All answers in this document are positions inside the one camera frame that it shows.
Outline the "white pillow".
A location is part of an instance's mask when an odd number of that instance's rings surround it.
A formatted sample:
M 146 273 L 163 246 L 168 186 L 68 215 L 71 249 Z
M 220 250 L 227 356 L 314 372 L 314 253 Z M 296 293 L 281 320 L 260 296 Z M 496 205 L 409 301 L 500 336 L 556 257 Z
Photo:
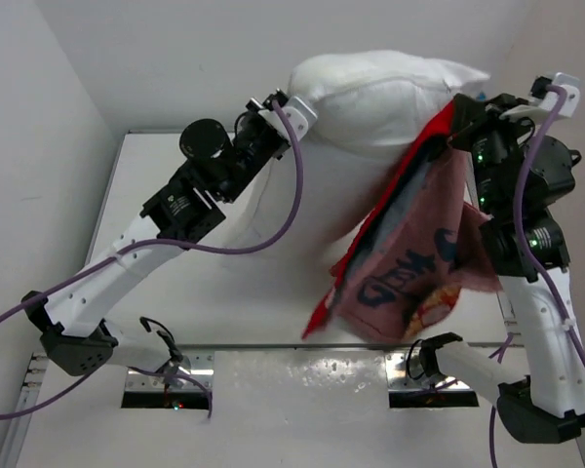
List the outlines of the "white pillow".
M 462 63 L 397 51 L 322 55 L 299 64 L 289 92 L 309 103 L 318 120 L 299 143 L 298 213 L 263 255 L 309 256 L 347 236 L 430 120 L 457 94 L 477 97 L 489 79 Z

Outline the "red patterned pillowcase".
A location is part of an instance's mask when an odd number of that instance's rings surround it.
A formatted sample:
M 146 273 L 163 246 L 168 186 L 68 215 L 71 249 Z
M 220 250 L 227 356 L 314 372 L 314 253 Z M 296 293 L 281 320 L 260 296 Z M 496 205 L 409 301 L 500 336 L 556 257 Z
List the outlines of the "red patterned pillowcase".
M 499 291 L 480 232 L 488 218 L 465 199 L 470 156 L 447 145 L 463 108 L 453 99 L 397 163 L 303 338 L 339 318 L 364 341 L 400 343 L 442 322 L 462 291 Z

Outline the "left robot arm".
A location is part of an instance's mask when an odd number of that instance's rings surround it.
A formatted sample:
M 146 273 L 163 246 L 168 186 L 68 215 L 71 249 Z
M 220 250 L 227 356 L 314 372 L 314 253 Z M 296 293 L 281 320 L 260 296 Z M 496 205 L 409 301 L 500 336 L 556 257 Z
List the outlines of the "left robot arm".
M 153 331 L 149 319 L 130 334 L 107 320 L 111 309 L 156 269 L 180 254 L 245 255 L 271 247 L 291 228 L 303 190 L 300 141 L 317 120 L 306 101 L 282 91 L 251 99 L 229 134 L 215 119 L 189 124 L 178 139 L 185 160 L 142 206 L 128 228 L 74 277 L 21 301 L 40 331 L 48 358 L 71 376 L 106 364 L 167 374 L 183 356 L 172 335 Z M 218 248 L 203 239 L 225 220 L 231 204 L 274 159 L 292 151 L 295 189 L 283 225 L 266 240 L 243 248 Z

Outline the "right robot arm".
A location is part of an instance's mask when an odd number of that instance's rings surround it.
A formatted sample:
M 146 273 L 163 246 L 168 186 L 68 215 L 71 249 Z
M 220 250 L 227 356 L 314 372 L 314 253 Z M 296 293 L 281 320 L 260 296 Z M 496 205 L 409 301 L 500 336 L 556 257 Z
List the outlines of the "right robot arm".
M 548 136 L 579 98 L 570 85 L 547 84 L 534 97 L 478 102 L 449 138 L 472 158 L 478 204 L 487 215 L 483 243 L 508 298 L 529 372 L 519 375 L 448 332 L 414 344 L 413 380 L 453 376 L 496 409 L 523 444 L 556 445 L 585 429 L 585 351 L 572 312 L 569 255 L 549 208 L 575 185 L 581 155 Z

